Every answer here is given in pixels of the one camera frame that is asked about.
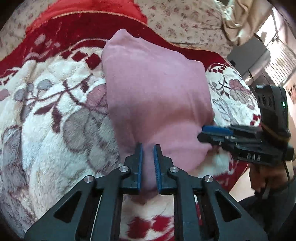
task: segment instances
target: beige curtain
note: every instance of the beige curtain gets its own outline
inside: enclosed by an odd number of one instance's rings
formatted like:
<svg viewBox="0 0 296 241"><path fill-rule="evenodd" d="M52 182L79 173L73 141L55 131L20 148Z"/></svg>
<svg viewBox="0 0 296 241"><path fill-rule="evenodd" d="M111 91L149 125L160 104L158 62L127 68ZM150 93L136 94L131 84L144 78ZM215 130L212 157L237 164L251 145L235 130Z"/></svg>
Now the beige curtain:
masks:
<svg viewBox="0 0 296 241"><path fill-rule="evenodd" d="M267 0L230 0L227 6L216 2L226 37L235 45L243 45L252 38L272 11Z"/></svg>

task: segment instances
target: metal bolt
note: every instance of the metal bolt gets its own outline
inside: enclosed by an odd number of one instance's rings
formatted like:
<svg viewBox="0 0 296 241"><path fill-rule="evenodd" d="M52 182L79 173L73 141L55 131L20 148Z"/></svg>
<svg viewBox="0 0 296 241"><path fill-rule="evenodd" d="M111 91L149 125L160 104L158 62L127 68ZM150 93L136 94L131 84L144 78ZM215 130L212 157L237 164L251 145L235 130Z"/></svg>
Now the metal bolt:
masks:
<svg viewBox="0 0 296 241"><path fill-rule="evenodd" d="M92 176L86 176L83 181L85 181L86 183L91 183L93 181L93 177Z"/></svg>
<svg viewBox="0 0 296 241"><path fill-rule="evenodd" d="M121 171L121 172L127 172L128 171L128 167L127 166L121 166L119 168L119 171Z"/></svg>
<svg viewBox="0 0 296 241"><path fill-rule="evenodd" d="M213 177L211 177L211 176L205 176L205 181L207 183L211 183L213 180L214 180Z"/></svg>
<svg viewBox="0 0 296 241"><path fill-rule="evenodd" d="M179 168L177 167L170 167L170 171L175 173L175 172L178 172L179 171Z"/></svg>

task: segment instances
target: triangular cutout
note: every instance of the triangular cutout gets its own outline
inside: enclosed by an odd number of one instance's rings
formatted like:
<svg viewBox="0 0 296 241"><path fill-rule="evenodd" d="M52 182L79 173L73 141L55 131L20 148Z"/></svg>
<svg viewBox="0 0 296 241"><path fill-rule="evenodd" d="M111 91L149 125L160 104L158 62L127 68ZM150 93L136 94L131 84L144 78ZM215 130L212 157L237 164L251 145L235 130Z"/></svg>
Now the triangular cutout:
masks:
<svg viewBox="0 0 296 241"><path fill-rule="evenodd" d="M55 213L54 217L69 223L72 220L73 214L81 197L81 191L76 192L70 197L66 203L64 203Z"/></svg>
<svg viewBox="0 0 296 241"><path fill-rule="evenodd" d="M215 193L223 220L230 222L241 217L241 213L226 199L226 197L219 191Z"/></svg>

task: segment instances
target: black sleeve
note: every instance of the black sleeve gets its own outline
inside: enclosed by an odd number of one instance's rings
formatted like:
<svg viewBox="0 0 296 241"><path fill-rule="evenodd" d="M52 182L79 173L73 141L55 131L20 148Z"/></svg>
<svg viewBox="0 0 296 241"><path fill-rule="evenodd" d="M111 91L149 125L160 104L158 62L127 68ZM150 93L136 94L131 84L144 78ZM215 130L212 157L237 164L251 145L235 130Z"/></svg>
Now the black sleeve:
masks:
<svg viewBox="0 0 296 241"><path fill-rule="evenodd" d="M277 233L289 216L296 200L296 169L290 185L271 189L267 199L263 200L259 193L248 197L239 204L264 228L268 237Z"/></svg>

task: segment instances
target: blue gripper pad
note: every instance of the blue gripper pad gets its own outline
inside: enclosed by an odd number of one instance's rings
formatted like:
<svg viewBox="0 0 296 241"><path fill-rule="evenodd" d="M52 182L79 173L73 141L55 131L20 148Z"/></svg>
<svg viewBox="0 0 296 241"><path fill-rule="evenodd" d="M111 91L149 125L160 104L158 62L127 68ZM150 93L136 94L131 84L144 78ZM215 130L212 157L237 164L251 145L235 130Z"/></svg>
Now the blue gripper pad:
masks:
<svg viewBox="0 0 296 241"><path fill-rule="evenodd" d="M156 186L158 189L158 193L161 193L162 186L161 186L161 172L159 166L159 160L157 155L156 146L153 148L153 156L154 156L154 168L155 168L155 176L156 176Z"/></svg>
<svg viewBox="0 0 296 241"><path fill-rule="evenodd" d="M224 135L224 136L233 135L233 131L231 131L229 128L218 127L218 126L203 126L202 132L213 133L213 134Z"/></svg>
<svg viewBox="0 0 296 241"><path fill-rule="evenodd" d="M142 182L142 161L143 161L143 146L140 146L140 155L139 155L139 168L138 168L138 185L137 189L140 192L141 182Z"/></svg>

